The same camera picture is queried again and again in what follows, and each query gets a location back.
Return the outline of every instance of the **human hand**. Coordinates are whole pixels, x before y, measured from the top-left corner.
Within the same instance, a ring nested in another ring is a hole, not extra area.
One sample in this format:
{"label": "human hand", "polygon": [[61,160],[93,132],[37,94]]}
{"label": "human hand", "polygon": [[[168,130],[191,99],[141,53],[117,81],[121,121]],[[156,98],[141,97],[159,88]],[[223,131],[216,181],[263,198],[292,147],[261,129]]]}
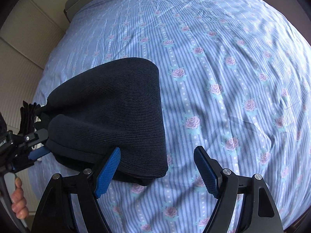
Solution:
{"label": "human hand", "polygon": [[20,178],[15,179],[16,190],[11,195],[12,199],[12,210],[16,214],[18,219],[25,219],[29,216],[28,208],[26,207],[27,201],[24,197],[24,191],[21,188],[22,182]]}

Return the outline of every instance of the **ribbed fabric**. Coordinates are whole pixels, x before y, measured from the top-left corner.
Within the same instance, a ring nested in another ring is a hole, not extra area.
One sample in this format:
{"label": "ribbed fabric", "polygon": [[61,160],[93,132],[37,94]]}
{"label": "ribbed fabric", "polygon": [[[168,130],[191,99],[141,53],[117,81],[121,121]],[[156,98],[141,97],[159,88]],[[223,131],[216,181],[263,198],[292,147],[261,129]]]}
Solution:
{"label": "ribbed fabric", "polygon": [[49,131],[45,145],[71,169],[89,167],[115,146],[115,180],[147,185],[167,172],[159,71],[148,60],[115,60],[79,74],[36,114],[36,127]]}

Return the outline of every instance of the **bed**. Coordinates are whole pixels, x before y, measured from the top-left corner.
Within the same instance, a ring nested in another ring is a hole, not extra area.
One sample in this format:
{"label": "bed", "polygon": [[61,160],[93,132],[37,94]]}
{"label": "bed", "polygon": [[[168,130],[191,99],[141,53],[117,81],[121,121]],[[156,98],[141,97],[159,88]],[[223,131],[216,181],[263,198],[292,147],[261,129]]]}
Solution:
{"label": "bed", "polygon": [[[284,229],[310,207],[311,47],[281,13],[262,0],[93,0],[74,13],[34,101],[125,57],[159,68],[169,170],[148,187],[111,183],[99,204],[114,232],[203,231],[216,201],[193,162],[198,145],[238,175],[261,174]],[[38,198],[56,172],[76,174],[52,155],[28,169]]]}

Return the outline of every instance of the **floral pattern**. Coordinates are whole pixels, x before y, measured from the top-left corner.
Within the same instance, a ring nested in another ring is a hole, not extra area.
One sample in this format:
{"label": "floral pattern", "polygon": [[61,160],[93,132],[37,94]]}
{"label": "floral pattern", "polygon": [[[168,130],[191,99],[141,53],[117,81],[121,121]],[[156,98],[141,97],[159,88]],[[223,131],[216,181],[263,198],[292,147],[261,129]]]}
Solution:
{"label": "floral pattern", "polygon": [[187,118],[186,128],[187,129],[197,129],[200,125],[200,119],[196,116]]}
{"label": "floral pattern", "polygon": [[173,40],[164,40],[163,42],[162,42],[162,45],[164,46],[164,47],[166,47],[166,48],[168,48],[168,47],[172,47],[172,45],[174,44],[174,41]]}
{"label": "floral pattern", "polygon": [[140,39],[140,41],[139,41],[139,43],[141,43],[141,44],[145,44],[147,42],[149,42],[149,38],[148,37],[144,37],[144,38]]}

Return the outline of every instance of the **black bracket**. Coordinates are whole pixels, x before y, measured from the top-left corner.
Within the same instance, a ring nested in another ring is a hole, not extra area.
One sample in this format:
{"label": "black bracket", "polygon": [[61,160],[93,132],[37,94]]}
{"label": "black bracket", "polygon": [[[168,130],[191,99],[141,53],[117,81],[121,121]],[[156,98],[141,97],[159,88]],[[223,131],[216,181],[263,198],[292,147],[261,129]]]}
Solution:
{"label": "black bracket", "polygon": [[111,233],[97,199],[108,189],[120,162],[120,149],[111,150],[92,169],[78,175],[62,177],[55,173],[40,200],[32,233],[78,233],[71,194],[77,194],[88,233]]}
{"label": "black bracket", "polygon": [[193,157],[207,191],[218,199],[203,233],[228,231],[237,194],[244,198],[236,233],[283,233],[278,210],[260,174],[237,176],[211,159],[202,146],[196,147]]}

